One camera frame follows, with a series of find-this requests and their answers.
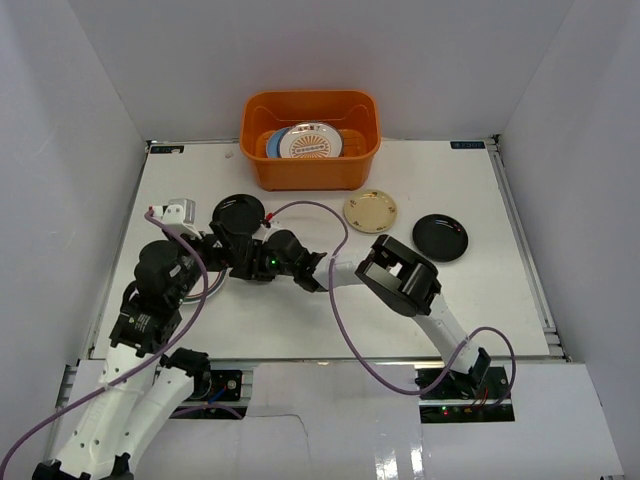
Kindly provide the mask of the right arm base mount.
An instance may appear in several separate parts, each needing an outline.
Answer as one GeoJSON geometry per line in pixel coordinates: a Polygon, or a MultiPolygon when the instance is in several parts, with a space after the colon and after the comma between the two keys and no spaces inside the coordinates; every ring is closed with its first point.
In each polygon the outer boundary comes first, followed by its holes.
{"type": "Polygon", "coordinates": [[[504,367],[491,367],[480,389],[460,390],[453,379],[445,378],[437,388],[420,397],[420,420],[426,424],[511,423],[515,413],[511,394],[497,407],[493,404],[507,391],[504,367]]]}

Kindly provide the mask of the black plate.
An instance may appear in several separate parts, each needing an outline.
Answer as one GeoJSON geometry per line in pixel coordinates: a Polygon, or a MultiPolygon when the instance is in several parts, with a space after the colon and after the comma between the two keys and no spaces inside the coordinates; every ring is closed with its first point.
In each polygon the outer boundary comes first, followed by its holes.
{"type": "Polygon", "coordinates": [[[425,257],[437,262],[451,262],[460,258],[469,246],[464,226],[444,214],[429,214],[413,226],[412,240],[425,257]]]}
{"type": "Polygon", "coordinates": [[[253,235],[261,227],[266,213],[262,202],[249,194],[226,197],[215,207],[212,224],[235,235],[253,235]]]}

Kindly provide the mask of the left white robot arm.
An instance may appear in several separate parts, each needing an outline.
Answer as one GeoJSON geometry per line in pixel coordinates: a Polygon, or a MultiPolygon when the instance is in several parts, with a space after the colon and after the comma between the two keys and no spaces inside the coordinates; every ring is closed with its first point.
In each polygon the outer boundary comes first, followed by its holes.
{"type": "Polygon", "coordinates": [[[141,454],[178,406],[211,387],[209,357],[177,342],[191,327],[180,308],[199,281],[228,267],[219,229],[165,237],[139,254],[123,293],[110,347],[94,392],[68,405],[84,409],[70,438],[36,479],[130,479],[141,454]]]}

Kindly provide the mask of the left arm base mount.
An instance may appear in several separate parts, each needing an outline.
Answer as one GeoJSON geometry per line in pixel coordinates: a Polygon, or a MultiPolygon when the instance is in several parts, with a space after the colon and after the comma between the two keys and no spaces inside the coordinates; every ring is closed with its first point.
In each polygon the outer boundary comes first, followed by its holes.
{"type": "Polygon", "coordinates": [[[183,410],[201,407],[213,409],[214,404],[225,402],[235,404],[241,400],[243,372],[238,369],[211,369],[197,374],[194,380],[194,390],[191,395],[176,409],[175,413],[183,410]]]}

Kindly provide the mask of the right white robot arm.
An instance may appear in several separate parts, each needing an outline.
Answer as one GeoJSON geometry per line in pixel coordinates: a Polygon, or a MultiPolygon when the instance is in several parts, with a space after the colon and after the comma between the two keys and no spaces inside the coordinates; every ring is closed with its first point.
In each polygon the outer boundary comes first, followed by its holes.
{"type": "Polygon", "coordinates": [[[380,235],[363,260],[311,252],[289,230],[266,240],[250,234],[230,237],[230,275],[266,283],[288,276],[309,293],[364,285],[393,312],[412,319],[449,367],[453,390],[472,399],[488,385],[491,357],[473,342],[442,294],[437,268],[389,235],[380,235]]]}

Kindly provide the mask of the green rimmed white plate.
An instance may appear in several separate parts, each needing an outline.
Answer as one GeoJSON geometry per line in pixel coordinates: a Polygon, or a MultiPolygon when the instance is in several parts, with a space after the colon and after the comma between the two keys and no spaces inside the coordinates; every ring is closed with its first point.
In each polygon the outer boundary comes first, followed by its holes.
{"type": "Polygon", "coordinates": [[[201,301],[202,298],[204,299],[209,299],[211,298],[213,295],[215,295],[225,284],[227,278],[228,278],[228,273],[229,270],[228,269],[223,269],[221,270],[218,274],[215,280],[213,280],[212,282],[209,283],[209,287],[202,291],[201,293],[198,294],[189,294],[185,297],[185,299],[182,301],[183,305],[191,305],[191,304],[196,304],[199,303],[201,301]]]}

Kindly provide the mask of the sunburst pattern plate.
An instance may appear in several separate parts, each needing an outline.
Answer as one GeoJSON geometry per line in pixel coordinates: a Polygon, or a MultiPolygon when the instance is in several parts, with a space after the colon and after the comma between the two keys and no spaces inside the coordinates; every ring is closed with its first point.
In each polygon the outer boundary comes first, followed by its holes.
{"type": "Polygon", "coordinates": [[[326,159],[342,155],[342,134],[325,122],[298,123],[289,127],[278,142],[281,158],[326,159]]]}

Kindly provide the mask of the blue plate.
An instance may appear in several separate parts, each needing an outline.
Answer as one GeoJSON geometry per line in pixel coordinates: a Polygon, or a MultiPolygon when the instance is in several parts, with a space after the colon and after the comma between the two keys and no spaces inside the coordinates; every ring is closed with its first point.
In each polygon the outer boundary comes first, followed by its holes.
{"type": "Polygon", "coordinates": [[[280,158],[280,142],[282,137],[289,131],[289,127],[275,131],[266,144],[266,155],[268,158],[280,158]]]}

